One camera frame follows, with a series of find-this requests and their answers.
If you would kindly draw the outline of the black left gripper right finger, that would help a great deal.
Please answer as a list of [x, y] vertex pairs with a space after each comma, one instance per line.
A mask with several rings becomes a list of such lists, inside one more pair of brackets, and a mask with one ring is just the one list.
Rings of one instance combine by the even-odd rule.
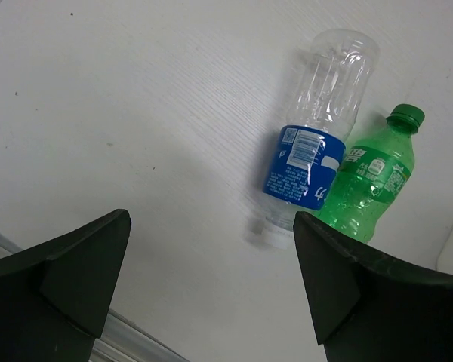
[[453, 275], [403, 261], [296, 214], [316, 341], [329, 361], [453, 361]]

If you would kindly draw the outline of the clear bottle blue label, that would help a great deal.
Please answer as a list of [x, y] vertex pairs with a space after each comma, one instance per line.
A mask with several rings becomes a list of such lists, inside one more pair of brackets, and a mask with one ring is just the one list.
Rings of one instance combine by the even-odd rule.
[[269, 153], [254, 223], [260, 242], [289, 247], [296, 213], [325, 203], [379, 53], [375, 40], [355, 30], [329, 29], [313, 39]]

